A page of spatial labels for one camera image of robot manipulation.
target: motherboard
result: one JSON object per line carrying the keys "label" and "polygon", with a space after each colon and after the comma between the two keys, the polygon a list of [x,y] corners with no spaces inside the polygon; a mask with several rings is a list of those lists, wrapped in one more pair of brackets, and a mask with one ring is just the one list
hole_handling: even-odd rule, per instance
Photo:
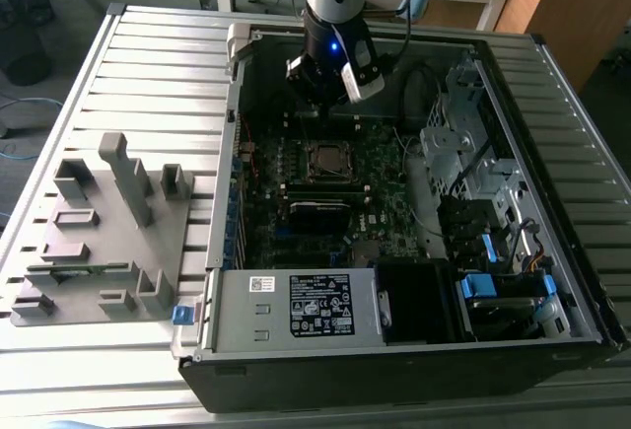
{"label": "motherboard", "polygon": [[245,268],[366,267],[419,255],[402,167],[412,148],[401,147],[391,122],[258,117],[242,117]]}

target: white sticker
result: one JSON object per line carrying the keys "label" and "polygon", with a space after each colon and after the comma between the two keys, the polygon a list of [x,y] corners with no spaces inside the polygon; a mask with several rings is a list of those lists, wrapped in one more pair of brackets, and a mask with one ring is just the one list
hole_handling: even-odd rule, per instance
{"label": "white sticker", "polygon": [[273,293],[275,280],[274,276],[251,276],[249,278],[249,292]]}

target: slotted metal platform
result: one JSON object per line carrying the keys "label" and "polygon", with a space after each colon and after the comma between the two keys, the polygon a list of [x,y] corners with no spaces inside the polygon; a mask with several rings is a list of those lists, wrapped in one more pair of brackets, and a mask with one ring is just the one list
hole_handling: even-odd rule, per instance
{"label": "slotted metal platform", "polygon": [[[631,401],[631,353],[589,371],[555,377],[520,395],[418,406],[306,413],[207,413],[176,369],[169,322],[15,328],[11,305],[37,261],[63,158],[104,168],[104,131],[124,131],[148,171],[179,163],[195,173],[178,295],[202,291],[229,76],[228,27],[236,21],[296,25],[284,17],[121,7],[106,16],[88,58],[0,242],[0,426],[75,420],[102,426],[235,424],[296,426],[438,418],[447,415],[624,405]],[[380,25],[380,31],[400,33]],[[529,36],[423,30],[482,38],[509,82],[555,186],[631,329],[631,188],[547,48]]]}

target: metal bracket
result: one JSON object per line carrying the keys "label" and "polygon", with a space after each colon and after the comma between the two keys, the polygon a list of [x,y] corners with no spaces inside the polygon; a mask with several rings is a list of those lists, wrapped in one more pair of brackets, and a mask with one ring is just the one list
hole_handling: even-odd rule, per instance
{"label": "metal bracket", "polygon": [[438,126],[421,130],[421,145],[432,175],[438,178],[449,176],[459,152],[473,151],[467,134]]}

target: power supply label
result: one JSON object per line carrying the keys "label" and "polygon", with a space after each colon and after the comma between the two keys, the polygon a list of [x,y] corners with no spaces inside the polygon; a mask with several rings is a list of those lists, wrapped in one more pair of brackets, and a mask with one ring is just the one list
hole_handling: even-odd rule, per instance
{"label": "power supply label", "polygon": [[295,337],[355,334],[348,274],[290,276],[289,293]]}

